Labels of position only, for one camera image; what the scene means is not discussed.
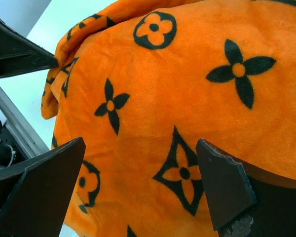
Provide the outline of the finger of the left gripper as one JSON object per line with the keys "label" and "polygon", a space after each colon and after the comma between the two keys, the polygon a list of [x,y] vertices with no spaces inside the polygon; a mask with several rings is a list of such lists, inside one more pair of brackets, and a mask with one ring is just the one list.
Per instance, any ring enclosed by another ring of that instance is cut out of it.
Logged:
{"label": "finger of the left gripper", "polygon": [[52,53],[0,19],[0,79],[57,67],[58,62]]}

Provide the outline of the orange patterned pillowcase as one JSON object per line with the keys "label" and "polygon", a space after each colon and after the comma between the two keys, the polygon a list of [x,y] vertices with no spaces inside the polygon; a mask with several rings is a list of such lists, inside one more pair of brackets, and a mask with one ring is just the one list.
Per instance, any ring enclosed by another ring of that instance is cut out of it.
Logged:
{"label": "orange patterned pillowcase", "polygon": [[86,150],[80,237],[215,237],[196,143],[296,180],[296,0],[118,0],[75,24],[41,102]]}

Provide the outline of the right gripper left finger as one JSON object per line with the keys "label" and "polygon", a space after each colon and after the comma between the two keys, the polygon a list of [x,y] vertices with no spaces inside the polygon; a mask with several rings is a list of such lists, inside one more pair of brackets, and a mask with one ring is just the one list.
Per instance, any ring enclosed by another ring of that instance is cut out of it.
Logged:
{"label": "right gripper left finger", "polygon": [[0,169],[0,237],[57,237],[84,154],[78,137]]}

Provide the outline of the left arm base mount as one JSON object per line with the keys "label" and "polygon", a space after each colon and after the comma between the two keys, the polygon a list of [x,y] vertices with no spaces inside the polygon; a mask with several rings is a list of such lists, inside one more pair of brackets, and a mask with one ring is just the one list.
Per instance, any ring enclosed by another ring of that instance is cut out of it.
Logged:
{"label": "left arm base mount", "polygon": [[13,137],[0,121],[0,169],[10,167],[16,163],[17,149]]}

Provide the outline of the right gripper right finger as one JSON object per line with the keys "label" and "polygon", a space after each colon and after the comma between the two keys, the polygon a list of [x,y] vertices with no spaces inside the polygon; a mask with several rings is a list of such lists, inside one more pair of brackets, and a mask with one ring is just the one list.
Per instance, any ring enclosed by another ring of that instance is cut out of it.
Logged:
{"label": "right gripper right finger", "polygon": [[221,237],[296,237],[296,180],[238,159],[204,139],[198,166]]}

